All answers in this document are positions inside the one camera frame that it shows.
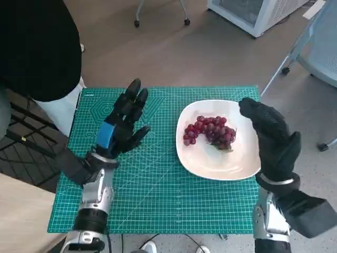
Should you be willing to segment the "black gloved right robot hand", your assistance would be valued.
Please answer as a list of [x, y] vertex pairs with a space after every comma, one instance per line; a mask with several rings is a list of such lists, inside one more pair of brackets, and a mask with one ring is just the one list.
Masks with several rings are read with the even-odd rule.
[[240, 113], [251, 120], [259, 142], [261, 172], [269, 180], [290, 179], [301, 151], [301, 134], [290, 132], [284, 116], [275, 108], [243, 98]]

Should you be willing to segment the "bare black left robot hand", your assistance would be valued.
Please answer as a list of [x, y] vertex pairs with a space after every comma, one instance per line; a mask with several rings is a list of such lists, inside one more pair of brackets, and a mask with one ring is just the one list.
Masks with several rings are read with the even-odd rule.
[[96, 143], [96, 153], [115, 159], [121, 153], [127, 153], [141, 144], [150, 131], [143, 126], [135, 131], [135, 123], [142, 116], [148, 98], [148, 90], [141, 89], [141, 80], [136, 78], [125, 92], [120, 94], [113, 105], [113, 111], [103, 121]]

